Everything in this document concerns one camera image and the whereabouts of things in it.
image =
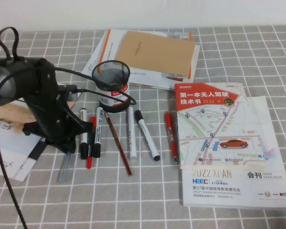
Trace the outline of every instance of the printed diagram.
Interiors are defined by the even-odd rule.
[[[192,165],[264,167],[263,141],[245,95],[178,111],[181,168]]]

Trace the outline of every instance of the car illustration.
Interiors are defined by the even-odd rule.
[[[241,140],[230,140],[227,142],[222,142],[221,144],[219,144],[221,147],[223,148],[227,148],[227,147],[242,147],[242,148],[246,148],[248,146],[248,143],[245,141],[241,141]]]
[[[225,105],[225,106],[234,106],[234,101],[233,101],[233,99],[230,99],[230,98],[224,99],[224,105]]]

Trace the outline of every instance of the red car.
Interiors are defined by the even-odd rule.
[[[242,147],[242,148],[246,148],[248,146],[247,142],[244,141],[240,141],[240,140],[230,140],[227,142],[222,142],[220,144],[221,147],[223,148],[227,148],[227,147]]]

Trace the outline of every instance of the black cable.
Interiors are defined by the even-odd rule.
[[[7,60],[11,60],[10,51],[9,51],[9,49],[5,46],[5,44],[1,40],[1,34],[4,31],[6,31],[7,29],[13,30],[13,32],[15,34],[15,41],[14,41],[14,44],[13,44],[12,53],[13,53],[13,56],[14,56],[14,61],[19,61],[21,59],[17,55],[17,46],[18,46],[18,43],[19,43],[19,34],[18,34],[18,31],[14,27],[6,27],[6,28],[0,30],[0,46],[3,48],[3,50],[4,50],[5,54],[6,54],[6,59]]]
[[[17,212],[18,212],[18,215],[19,215],[19,217],[20,217],[20,220],[21,220],[21,222],[22,222],[22,225],[23,225],[24,229],[28,229],[28,227],[27,227],[27,225],[26,225],[26,222],[25,222],[25,220],[24,220],[24,217],[23,217],[23,215],[22,215],[22,212],[21,212],[21,210],[20,210],[20,207],[19,207],[19,205],[18,205],[17,199],[16,199],[16,197],[15,197],[14,191],[13,191],[13,189],[12,189],[12,187],[11,187],[9,177],[8,177],[8,175],[7,175],[7,173],[6,173],[5,166],[4,166],[3,159],[2,159],[1,151],[0,151],[0,166],[1,166],[1,169],[2,169],[2,173],[3,173],[4,179],[5,179],[6,185],[7,185],[8,189],[9,189],[10,196],[11,196],[13,202],[14,202],[15,208],[16,208],[16,210],[17,210]]]
[[[60,72],[66,72],[66,73],[71,73],[71,74],[74,74],[74,75],[78,75],[78,76],[81,76],[85,79],[88,79],[88,80],[92,80],[94,82],[97,82],[97,83],[100,83],[102,86],[104,87],[112,87],[112,85],[108,85],[106,83],[103,83],[103,82],[100,82],[99,80],[96,80],[96,79],[93,79],[92,77],[88,76],[88,75],[85,75],[85,74],[82,74],[82,73],[78,73],[76,71],[73,71],[73,70],[69,70],[69,69],[65,69],[65,68],[59,68],[59,67],[52,67],[52,68],[49,68],[49,67],[44,67],[44,66],[38,66],[38,67],[33,67],[33,68],[26,68],[26,69],[22,69],[22,70],[19,70],[19,71],[16,71],[16,72],[13,72],[11,74],[9,74],[7,77],[5,77],[1,82],[0,82],[0,88],[12,77],[18,75],[18,74],[21,74],[21,73],[25,73],[25,72],[29,72],[29,71],[36,71],[36,70],[57,70],[57,71],[60,71]],[[121,103],[124,103],[124,104],[128,104],[129,105],[136,105],[137,102],[135,101],[134,98],[132,98],[130,95],[126,94],[125,92],[122,92],[121,90],[117,90],[119,93],[125,95],[127,98],[129,98],[131,102],[126,102],[126,101],[123,101],[123,100],[120,100],[120,99],[117,99],[117,98],[114,98],[114,97],[111,97],[111,96],[108,96],[108,95],[105,95],[105,94],[102,94],[102,93],[99,93],[99,92],[93,92],[93,91],[86,91],[86,92],[90,92],[90,93],[95,93],[95,94],[98,94],[98,95],[101,95],[101,96],[104,96],[104,97],[107,97],[107,98],[110,98],[110,99],[113,99],[113,100],[116,100],[116,101],[119,101]]]

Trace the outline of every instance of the white marker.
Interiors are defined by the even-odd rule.
[[[96,131],[94,139],[94,157],[101,157],[101,133],[102,133],[102,119],[103,119],[103,108],[100,106],[96,109]]]
[[[130,147],[130,159],[137,158],[137,148],[135,143],[135,132],[134,132],[134,119],[133,119],[133,108],[128,107],[128,136],[129,136],[129,147]]]
[[[87,110],[85,108],[80,111],[80,119],[84,122],[87,121]],[[88,157],[88,133],[80,135],[80,153],[81,159],[86,160]]]
[[[153,159],[155,161],[159,161],[161,159],[160,155],[158,153],[158,150],[157,150],[156,146],[154,145],[154,142],[153,142],[153,139],[151,137],[151,134],[149,133],[149,131],[147,129],[147,126],[145,125],[145,121],[143,119],[141,111],[140,110],[135,111],[134,112],[134,116],[135,116],[135,119],[138,121],[140,127],[142,128],[142,130],[143,130],[143,132],[145,134],[148,146],[150,147],[152,155],[153,155]]]

